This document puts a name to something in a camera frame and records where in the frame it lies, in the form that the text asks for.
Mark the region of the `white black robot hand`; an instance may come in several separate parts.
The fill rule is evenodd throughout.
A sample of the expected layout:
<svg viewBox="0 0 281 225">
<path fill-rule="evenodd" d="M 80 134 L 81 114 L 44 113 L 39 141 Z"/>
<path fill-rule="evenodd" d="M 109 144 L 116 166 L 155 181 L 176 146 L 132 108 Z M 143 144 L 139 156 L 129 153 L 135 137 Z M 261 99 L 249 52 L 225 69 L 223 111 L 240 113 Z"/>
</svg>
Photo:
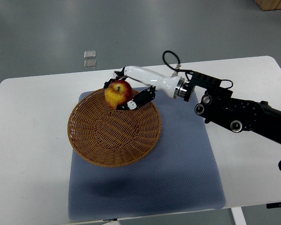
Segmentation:
<svg viewBox="0 0 281 225">
<path fill-rule="evenodd" d="M 158 72 L 137 67 L 126 66 L 120 71 L 114 71 L 109 80 L 104 83 L 104 88 L 108 88 L 112 83 L 130 78 L 146 85 L 148 88 L 135 95 L 132 100 L 116 107 L 117 110 L 135 110 L 148 104 L 155 98 L 155 91 L 164 91 L 170 98 L 177 98 L 185 83 L 185 79 L 180 76 L 166 77 Z"/>
</svg>

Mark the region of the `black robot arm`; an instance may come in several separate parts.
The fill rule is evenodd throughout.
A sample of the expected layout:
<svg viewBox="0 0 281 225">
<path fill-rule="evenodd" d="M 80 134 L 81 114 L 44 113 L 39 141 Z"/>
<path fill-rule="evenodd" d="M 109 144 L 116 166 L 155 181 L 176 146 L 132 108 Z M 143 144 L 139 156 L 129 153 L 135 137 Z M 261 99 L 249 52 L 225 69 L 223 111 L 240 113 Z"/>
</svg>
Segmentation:
<svg viewBox="0 0 281 225">
<path fill-rule="evenodd" d="M 221 87 L 220 79 L 192 70 L 183 72 L 191 78 L 176 89 L 177 95 L 189 101 L 196 86 L 204 88 L 206 91 L 194 111 L 205 123 L 213 122 L 234 133 L 252 131 L 281 144 L 281 111 L 267 101 L 232 98 L 232 91 Z"/>
</svg>

